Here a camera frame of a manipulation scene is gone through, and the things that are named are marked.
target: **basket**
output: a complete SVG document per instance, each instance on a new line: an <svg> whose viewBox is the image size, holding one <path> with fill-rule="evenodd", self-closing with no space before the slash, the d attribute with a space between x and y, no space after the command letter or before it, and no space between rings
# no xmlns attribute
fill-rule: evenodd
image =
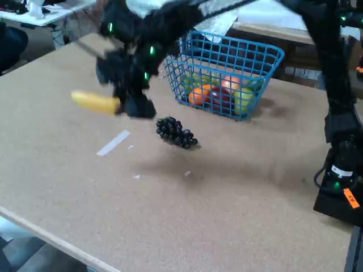
<svg viewBox="0 0 363 272"><path fill-rule="evenodd" d="M192 31L181 54L167 56L165 70L179 103L241 121L251 117L284 55L272 45Z"/></svg>

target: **green led light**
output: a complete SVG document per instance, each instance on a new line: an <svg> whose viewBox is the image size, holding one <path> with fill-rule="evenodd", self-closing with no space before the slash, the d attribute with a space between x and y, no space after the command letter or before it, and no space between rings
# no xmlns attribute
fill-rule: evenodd
<svg viewBox="0 0 363 272"><path fill-rule="evenodd" d="M155 48L152 46L150 47L150 55L153 55L155 54Z"/></svg>

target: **red apple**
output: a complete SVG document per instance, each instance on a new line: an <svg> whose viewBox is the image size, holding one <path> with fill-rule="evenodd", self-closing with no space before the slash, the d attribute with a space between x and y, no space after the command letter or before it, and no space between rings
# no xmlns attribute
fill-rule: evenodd
<svg viewBox="0 0 363 272"><path fill-rule="evenodd" d="M230 76L227 75L224 77L222 81L222 87L228 90L232 95L235 91L240 91L241 85L240 85L240 78L237 76Z"/></svg>
<svg viewBox="0 0 363 272"><path fill-rule="evenodd" d="M230 92L224 88L213 88L211 92L212 96L212 109L216 113L221 112L230 114L232 111L233 105L233 96L231 96Z"/></svg>

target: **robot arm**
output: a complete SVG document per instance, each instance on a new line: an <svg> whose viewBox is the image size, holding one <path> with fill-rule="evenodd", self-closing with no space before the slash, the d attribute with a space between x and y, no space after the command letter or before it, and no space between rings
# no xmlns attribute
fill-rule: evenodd
<svg viewBox="0 0 363 272"><path fill-rule="evenodd" d="M168 53L172 53L178 38L208 18L255 0L244 0L203 15L199 5L207 1L209 0L169 2L141 19L128 10L123 0L110 0L104 10L100 33L122 41L124 47L107 52L105 58L99 57L97 71L100 83L113 84L113 96L121 101L115 114L125 112L131 117L153 118L156 114L155 108L143 90L149 88L150 77L158 75L159 65ZM279 2L300 14L305 22L316 44L326 84L329 113L325 118L325 134L331 148L314 181L320 187L319 193L348 204L344 209L350 210L343 214L352 216L347 218L336 215L330 210L330 205L325 205L326 201L323 206L328 207L327 209L321 209L321 205L317 204L318 200L314 209L357 224L351 217L363 216L352 212L360 209L353 209L353 206L357 206L352 205L345 192L349 190L351 194L355 194L358 178L363 175L363 129L354 108L355 97L349 83L340 26L363 27L363 12L351 8L345 2L332 0ZM320 185L316 178L323 171L324 178ZM363 201L363 188L360 192Z"/></svg>

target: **bunch of black grapes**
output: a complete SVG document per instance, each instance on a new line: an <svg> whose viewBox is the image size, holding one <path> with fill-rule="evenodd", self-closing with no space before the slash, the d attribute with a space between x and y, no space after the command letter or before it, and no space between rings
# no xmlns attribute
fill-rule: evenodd
<svg viewBox="0 0 363 272"><path fill-rule="evenodd" d="M158 119L157 133L162 139L182 148L188 149L198 144L198 140L193 138L194 134L189 129L183 130L182 123L173 117Z"/></svg>

